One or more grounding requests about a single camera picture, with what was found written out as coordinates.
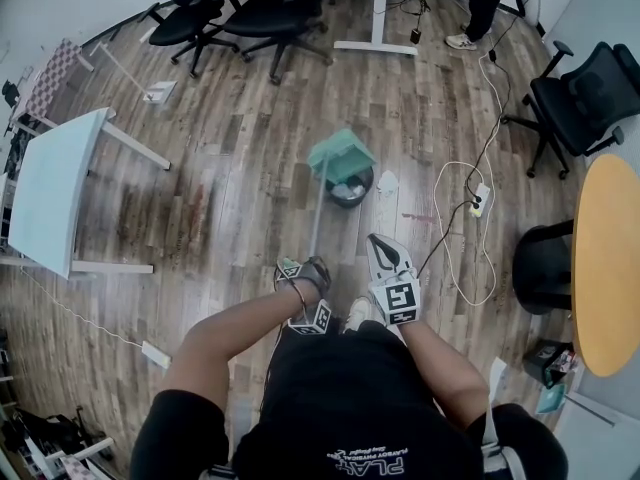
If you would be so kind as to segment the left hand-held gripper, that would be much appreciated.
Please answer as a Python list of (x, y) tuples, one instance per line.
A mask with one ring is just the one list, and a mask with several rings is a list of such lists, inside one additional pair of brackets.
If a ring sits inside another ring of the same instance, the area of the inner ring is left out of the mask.
[[(308, 281), (316, 289), (319, 299), (308, 301), (300, 281)], [(327, 333), (331, 320), (331, 309), (324, 298), (331, 286), (331, 276), (324, 261), (319, 256), (312, 256), (304, 263), (284, 258), (276, 264), (274, 272), (274, 288), (291, 288), (300, 301), (300, 311), (293, 318), (289, 318), (287, 326), (294, 332), (305, 335), (324, 335)]]

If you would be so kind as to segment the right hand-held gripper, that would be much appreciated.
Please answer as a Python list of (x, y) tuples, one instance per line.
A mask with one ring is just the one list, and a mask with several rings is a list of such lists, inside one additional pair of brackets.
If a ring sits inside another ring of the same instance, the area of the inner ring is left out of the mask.
[(418, 321), (421, 287), (408, 250), (392, 238), (371, 233), (366, 239), (366, 252), (372, 280), (369, 292), (384, 324), (389, 327)]

